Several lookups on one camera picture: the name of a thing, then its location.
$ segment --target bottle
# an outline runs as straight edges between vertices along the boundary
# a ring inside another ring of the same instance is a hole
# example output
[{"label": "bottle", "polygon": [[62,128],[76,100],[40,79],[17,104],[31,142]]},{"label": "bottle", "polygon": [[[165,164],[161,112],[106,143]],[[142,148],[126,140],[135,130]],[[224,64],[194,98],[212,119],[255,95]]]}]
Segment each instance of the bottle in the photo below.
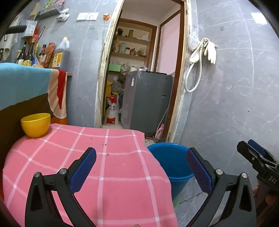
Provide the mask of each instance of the bottle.
[{"label": "bottle", "polygon": [[36,39],[32,38],[32,43],[31,43],[28,53],[26,55],[26,59],[23,62],[23,65],[25,65],[25,66],[32,66],[33,50],[34,50],[35,42],[36,42]]},{"label": "bottle", "polygon": [[18,59],[18,57],[19,57],[19,55],[20,55],[20,53],[21,53],[21,50],[17,50],[17,53],[18,53],[18,55],[17,55],[17,57],[16,57],[16,64],[17,64],[17,59]]},{"label": "bottle", "polygon": [[55,48],[50,68],[67,71],[70,59],[70,42],[64,36],[62,42]]},{"label": "bottle", "polygon": [[44,45],[43,45],[43,48],[42,48],[42,51],[41,51],[41,53],[39,54],[38,61],[39,61],[40,64],[43,62],[44,55],[45,55],[45,48],[46,48],[46,47],[47,47],[47,45],[44,44]]},{"label": "bottle", "polygon": [[36,45],[35,45],[35,50],[34,50],[34,54],[33,54],[35,57],[38,57],[39,47],[40,47],[39,44],[36,44]]},{"label": "bottle", "polygon": [[18,58],[16,60],[16,63],[19,64],[19,65],[22,65],[23,61],[26,59],[26,53],[25,53],[26,44],[27,44],[27,42],[24,42],[24,46],[23,46],[23,48],[22,48],[22,50],[21,50],[21,52],[18,55]]}]

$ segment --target jar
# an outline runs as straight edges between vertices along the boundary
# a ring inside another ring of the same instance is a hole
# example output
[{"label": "jar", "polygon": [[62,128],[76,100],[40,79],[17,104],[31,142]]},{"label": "jar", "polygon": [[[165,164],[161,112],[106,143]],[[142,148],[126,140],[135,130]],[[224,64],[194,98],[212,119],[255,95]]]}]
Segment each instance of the jar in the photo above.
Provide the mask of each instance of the jar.
[{"label": "jar", "polygon": [[121,36],[122,33],[123,33],[123,30],[122,30],[121,28],[119,28],[118,31],[117,31],[117,35],[118,35],[118,36]]},{"label": "jar", "polygon": [[130,38],[133,38],[133,33],[134,33],[134,30],[130,30],[130,31],[129,31],[129,37],[130,37]]},{"label": "jar", "polygon": [[125,53],[126,50],[126,43],[122,42],[120,44],[119,53]]},{"label": "jar", "polygon": [[126,47],[126,50],[125,50],[125,54],[130,54],[130,48],[129,47]]}]

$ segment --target metal screw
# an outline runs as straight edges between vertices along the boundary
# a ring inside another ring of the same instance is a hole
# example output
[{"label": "metal screw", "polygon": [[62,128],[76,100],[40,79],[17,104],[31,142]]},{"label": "metal screw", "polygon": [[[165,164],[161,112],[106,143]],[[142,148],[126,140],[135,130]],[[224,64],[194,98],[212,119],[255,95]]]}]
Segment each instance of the metal screw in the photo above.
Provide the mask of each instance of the metal screw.
[{"label": "metal screw", "polygon": [[247,177],[248,177],[247,174],[244,173],[244,172],[243,172],[241,175],[242,175],[242,177],[244,177],[244,178],[247,178]]},{"label": "metal screw", "polygon": [[223,170],[221,170],[221,169],[216,169],[216,173],[217,173],[218,175],[222,175],[224,172],[223,172]]},{"label": "metal screw", "polygon": [[60,173],[60,174],[65,174],[66,172],[67,172],[66,169],[60,169],[60,170],[59,170],[59,173]]},{"label": "metal screw", "polygon": [[35,174],[34,174],[34,177],[38,177],[40,175],[40,172],[36,172]]}]

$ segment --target wall outlet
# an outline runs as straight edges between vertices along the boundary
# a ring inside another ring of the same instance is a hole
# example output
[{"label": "wall outlet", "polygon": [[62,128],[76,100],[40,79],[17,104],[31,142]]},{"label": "wall outlet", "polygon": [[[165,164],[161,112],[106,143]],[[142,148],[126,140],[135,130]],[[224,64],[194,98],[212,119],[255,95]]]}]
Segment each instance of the wall outlet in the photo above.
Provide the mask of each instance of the wall outlet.
[{"label": "wall outlet", "polygon": [[97,20],[99,13],[89,13],[86,20]]},{"label": "wall outlet", "polygon": [[89,13],[80,13],[76,20],[86,20]]}]

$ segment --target gray washing machine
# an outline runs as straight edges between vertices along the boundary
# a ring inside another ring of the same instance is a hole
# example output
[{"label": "gray washing machine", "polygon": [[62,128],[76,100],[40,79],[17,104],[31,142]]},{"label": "gray washing machine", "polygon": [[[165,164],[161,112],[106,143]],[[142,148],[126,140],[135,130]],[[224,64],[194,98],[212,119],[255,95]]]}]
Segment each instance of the gray washing machine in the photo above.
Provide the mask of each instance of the gray washing machine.
[{"label": "gray washing machine", "polygon": [[172,76],[162,73],[134,71],[126,75],[121,123],[125,129],[156,133],[166,112],[172,91]]}]

